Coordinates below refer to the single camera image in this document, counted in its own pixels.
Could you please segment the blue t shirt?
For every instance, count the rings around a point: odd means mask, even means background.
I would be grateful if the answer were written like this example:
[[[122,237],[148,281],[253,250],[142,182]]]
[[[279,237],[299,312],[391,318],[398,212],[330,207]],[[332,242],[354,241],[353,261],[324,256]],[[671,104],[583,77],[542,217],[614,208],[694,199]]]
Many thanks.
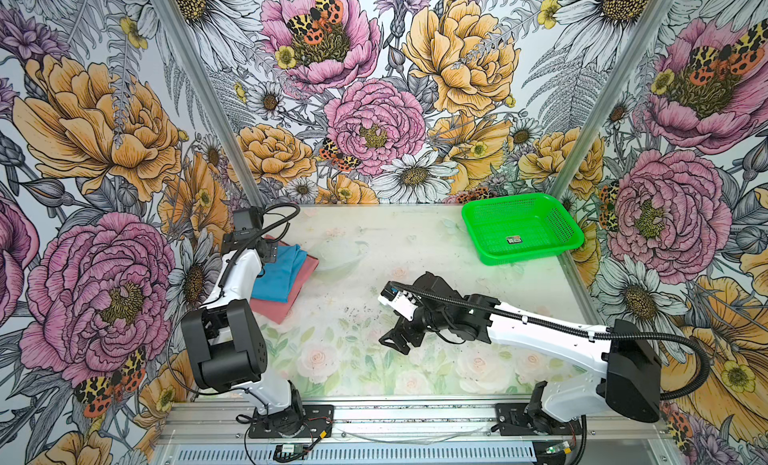
[[[279,245],[275,263],[265,264],[254,283],[253,299],[287,303],[308,254],[298,245]]]

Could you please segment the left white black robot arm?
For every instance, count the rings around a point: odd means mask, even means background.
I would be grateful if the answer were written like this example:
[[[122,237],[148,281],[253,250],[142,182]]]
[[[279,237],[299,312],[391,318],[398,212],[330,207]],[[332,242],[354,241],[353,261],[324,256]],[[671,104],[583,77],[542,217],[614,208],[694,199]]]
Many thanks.
[[[250,400],[261,427],[290,437],[306,421],[296,387],[269,368],[264,336],[250,306],[263,265],[277,259],[280,236],[299,215],[296,204],[253,206],[234,213],[221,244],[222,270],[211,296],[180,322],[196,386]]]

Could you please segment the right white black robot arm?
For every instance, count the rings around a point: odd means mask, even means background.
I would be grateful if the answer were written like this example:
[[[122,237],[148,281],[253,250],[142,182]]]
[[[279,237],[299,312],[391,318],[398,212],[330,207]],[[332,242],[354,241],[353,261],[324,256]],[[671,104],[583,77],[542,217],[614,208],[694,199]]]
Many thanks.
[[[397,316],[379,342],[403,355],[429,333],[451,334],[458,344],[522,348],[581,369],[566,381],[540,381],[527,402],[504,406],[497,414],[502,434],[564,434],[581,418],[605,412],[641,423],[660,418],[661,361],[630,322],[606,327],[552,319],[491,296],[462,295],[429,272],[411,285],[387,282],[378,301]]]

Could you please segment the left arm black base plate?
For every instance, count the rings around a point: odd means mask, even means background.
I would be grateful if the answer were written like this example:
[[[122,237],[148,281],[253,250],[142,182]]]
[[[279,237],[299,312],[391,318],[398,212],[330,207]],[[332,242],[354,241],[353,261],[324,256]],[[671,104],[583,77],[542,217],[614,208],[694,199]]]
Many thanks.
[[[331,435],[334,414],[334,405],[303,405],[302,412],[289,408],[266,417],[257,417],[248,428],[247,436],[250,439],[315,439],[323,431]]]

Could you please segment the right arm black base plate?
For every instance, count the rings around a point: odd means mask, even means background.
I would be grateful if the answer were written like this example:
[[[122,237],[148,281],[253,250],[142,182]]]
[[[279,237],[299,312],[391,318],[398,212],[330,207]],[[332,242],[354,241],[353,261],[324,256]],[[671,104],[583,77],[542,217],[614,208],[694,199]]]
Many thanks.
[[[491,431],[501,436],[574,436],[582,431],[579,420],[559,422],[543,412],[530,412],[524,403],[497,403],[494,411]]]

